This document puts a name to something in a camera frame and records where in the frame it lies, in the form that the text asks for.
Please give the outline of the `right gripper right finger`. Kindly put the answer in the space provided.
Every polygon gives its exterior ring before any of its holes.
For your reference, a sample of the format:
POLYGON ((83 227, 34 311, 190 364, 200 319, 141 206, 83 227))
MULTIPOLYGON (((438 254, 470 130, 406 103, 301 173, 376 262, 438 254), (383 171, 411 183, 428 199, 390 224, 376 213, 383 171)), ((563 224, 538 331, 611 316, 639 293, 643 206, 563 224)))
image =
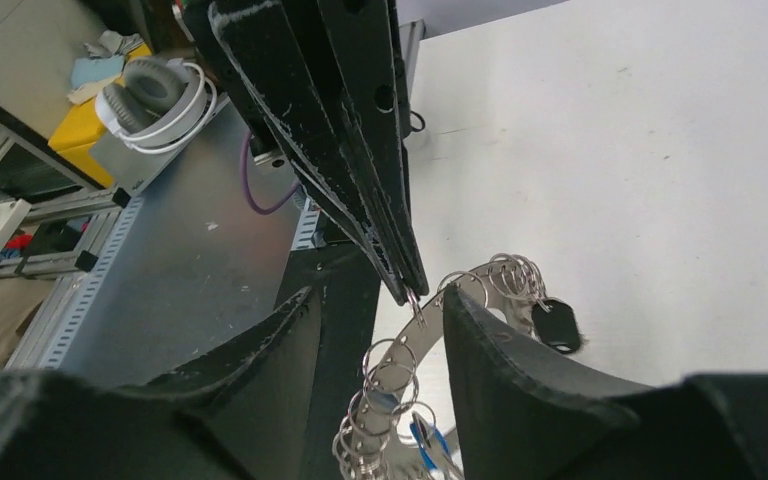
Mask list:
POLYGON ((580 364, 443 293, 469 479, 768 479, 768 374, 652 388, 580 364))

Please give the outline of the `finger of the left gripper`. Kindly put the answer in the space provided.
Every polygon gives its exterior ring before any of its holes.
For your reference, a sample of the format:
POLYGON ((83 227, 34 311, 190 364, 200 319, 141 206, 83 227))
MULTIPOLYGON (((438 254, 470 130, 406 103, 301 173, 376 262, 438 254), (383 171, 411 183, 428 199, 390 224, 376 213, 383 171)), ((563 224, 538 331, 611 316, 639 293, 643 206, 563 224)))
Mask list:
POLYGON ((319 2, 213 1, 207 19, 307 193, 367 256, 343 202, 349 175, 335 129, 343 84, 319 2))
POLYGON ((425 295, 428 280, 409 202, 409 103, 395 4, 318 6, 343 84, 335 129, 349 175, 346 215, 391 294, 425 295))

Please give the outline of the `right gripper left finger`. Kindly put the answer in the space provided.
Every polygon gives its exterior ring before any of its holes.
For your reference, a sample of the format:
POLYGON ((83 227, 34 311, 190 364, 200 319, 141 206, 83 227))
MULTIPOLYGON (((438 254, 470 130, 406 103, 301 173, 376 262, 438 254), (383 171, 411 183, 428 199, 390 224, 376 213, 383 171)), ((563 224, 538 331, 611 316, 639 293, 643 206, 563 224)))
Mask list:
POLYGON ((0 371, 0 479, 295 479, 320 326, 303 288, 144 385, 0 371))

